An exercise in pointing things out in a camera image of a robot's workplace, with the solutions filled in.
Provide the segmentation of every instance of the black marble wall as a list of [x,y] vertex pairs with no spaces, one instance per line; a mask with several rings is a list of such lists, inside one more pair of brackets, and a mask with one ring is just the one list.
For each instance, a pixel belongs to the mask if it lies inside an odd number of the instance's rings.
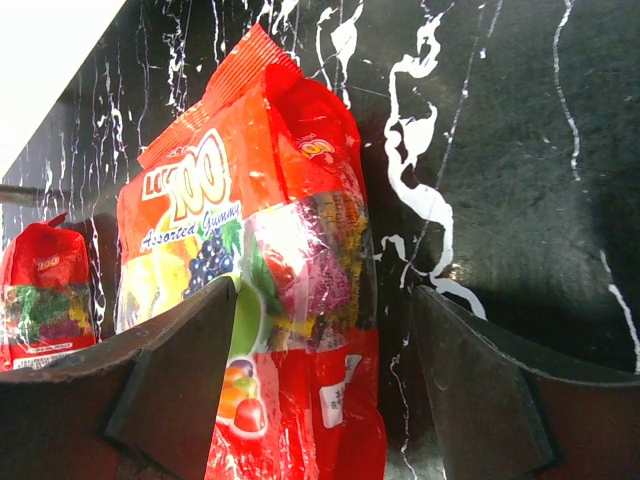
[[65,202],[5,205],[5,245],[70,209],[109,335],[119,188],[257,21],[361,128],[388,478],[442,478],[407,323],[418,284],[557,351],[640,372],[633,0],[129,0],[4,178],[65,190]]

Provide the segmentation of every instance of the candy bag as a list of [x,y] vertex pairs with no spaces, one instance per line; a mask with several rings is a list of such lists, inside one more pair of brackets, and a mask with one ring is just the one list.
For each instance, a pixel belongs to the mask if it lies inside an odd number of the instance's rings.
[[118,332],[238,289],[207,479],[383,477],[359,155],[340,100],[255,26],[120,193]]
[[0,372],[41,368],[95,344],[89,261],[82,235],[56,228],[66,214],[29,225],[0,265]]

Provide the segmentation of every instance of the plastic wrapper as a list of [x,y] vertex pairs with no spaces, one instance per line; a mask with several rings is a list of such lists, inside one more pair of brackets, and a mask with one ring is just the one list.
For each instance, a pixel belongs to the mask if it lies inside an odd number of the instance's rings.
[[376,280],[360,138],[256,26],[118,199],[116,328],[222,275],[239,291],[210,479],[381,479]]
[[0,266],[0,372],[41,368],[95,344],[84,239],[56,228],[66,214],[29,225]]

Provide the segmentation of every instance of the label sticker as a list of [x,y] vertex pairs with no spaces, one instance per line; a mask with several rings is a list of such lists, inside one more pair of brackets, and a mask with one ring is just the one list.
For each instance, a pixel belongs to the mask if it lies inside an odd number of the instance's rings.
[[345,382],[342,381],[320,389],[322,423],[325,428],[337,427],[343,421],[344,386]]
[[70,353],[73,353],[73,352],[54,353],[52,355],[42,355],[40,357],[16,358],[13,361],[13,369],[17,370],[18,368],[30,367],[30,368],[33,368],[34,370],[38,370],[39,368],[46,367],[54,360],[65,357]]

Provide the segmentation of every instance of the white marble vein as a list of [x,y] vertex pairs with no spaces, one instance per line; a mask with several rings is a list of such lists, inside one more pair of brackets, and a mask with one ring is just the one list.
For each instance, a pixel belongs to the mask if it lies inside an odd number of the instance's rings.
[[564,91],[562,89],[562,85],[560,84],[560,56],[558,54],[558,45],[560,44],[560,35],[562,34],[562,29],[565,27],[567,22],[569,21],[569,17],[571,16],[571,11],[573,10],[575,0],[564,0],[564,15],[560,19],[560,23],[558,24],[558,28],[556,29],[556,33],[553,36],[553,79],[556,85],[556,93],[558,94],[558,98],[560,99],[560,105],[562,106],[562,112],[569,124],[569,128],[571,129],[571,134],[573,135],[573,152],[571,152],[571,171],[573,173],[573,178],[576,182],[580,181],[580,173],[578,172],[578,157],[580,156],[580,132],[578,130],[578,126],[576,125],[576,121],[571,115],[571,111],[569,110],[569,106],[567,105],[567,99],[564,95]]
[[362,15],[364,2],[360,0],[353,15],[345,22],[341,23],[333,32],[331,32],[331,41],[336,50],[336,56],[342,70],[342,81],[340,82],[340,91],[342,92],[342,101],[347,108],[351,108],[349,92],[347,91],[347,79],[349,76],[349,60],[356,51],[358,42],[358,29],[356,22]]
[[[486,318],[485,310],[479,299],[471,290],[454,282],[450,278],[439,278],[444,268],[453,261],[453,210],[451,206],[444,200],[440,192],[436,188],[432,188],[425,184],[419,184],[414,188],[410,188],[402,180],[402,174],[407,167],[415,168],[418,157],[426,152],[433,139],[435,122],[438,118],[438,109],[432,103],[428,103],[430,116],[420,119],[402,118],[399,111],[398,94],[396,90],[396,75],[398,73],[408,73],[415,79],[426,78],[438,65],[438,54],[440,53],[440,43],[437,41],[435,33],[440,26],[443,15],[449,9],[433,16],[429,13],[429,9],[425,6],[425,24],[421,26],[416,34],[416,56],[405,54],[403,59],[397,62],[389,74],[389,94],[391,97],[391,114],[384,129],[385,152],[389,159],[387,175],[391,187],[394,189],[398,198],[408,207],[410,207],[425,222],[436,222],[442,225],[443,248],[441,257],[436,267],[429,273],[429,279],[440,293],[451,293],[464,298],[469,302],[472,312],[480,317]],[[420,52],[424,46],[429,47],[429,53],[421,59]],[[468,79],[463,85],[461,102],[467,95]],[[402,133],[393,128],[400,124]],[[457,117],[454,119],[449,135],[450,142],[453,141],[455,128],[457,126]],[[404,141],[407,150],[407,158],[403,162],[398,146]],[[405,277],[409,269],[413,265],[413,260],[417,255],[420,241],[417,242],[414,250],[413,259],[405,264],[404,271],[400,279],[400,288],[405,288]]]
[[616,301],[622,308],[622,312],[624,313],[624,319],[627,322],[627,327],[629,328],[629,335],[631,336],[631,341],[633,342],[633,351],[636,355],[636,364],[635,364],[635,373],[636,375],[640,374],[640,339],[638,338],[638,331],[636,330],[636,325],[633,322],[633,314],[631,313],[631,309],[625,302],[624,297],[622,296],[622,292],[613,283],[613,275],[611,273],[611,267],[609,267],[609,263],[607,262],[607,255],[604,253],[604,250],[600,250],[600,261],[602,261],[602,265],[604,266],[605,271],[609,277],[609,287],[608,290],[611,294],[616,298]]
[[[404,349],[408,344],[409,344],[409,334],[407,334],[407,336],[402,341],[402,349]],[[395,371],[395,367],[400,363],[400,355],[402,354],[402,349],[400,350],[400,352],[398,352],[397,355],[391,358],[391,363],[389,364],[389,370],[391,371],[391,374],[393,375],[393,377],[396,379],[396,382],[398,383],[398,390],[400,391],[400,397],[402,398],[402,405],[404,407],[404,415],[403,415],[404,442],[400,447],[400,455],[402,455],[402,460],[404,464],[407,466],[407,468],[411,472],[413,476],[413,480],[418,480],[418,475],[416,473],[416,470],[413,467],[413,465],[409,463],[409,459],[407,458],[407,448],[409,447],[409,439],[411,437],[409,435],[409,418],[410,418],[409,403],[407,402],[407,397],[405,396],[405,393],[404,393],[405,384]]]

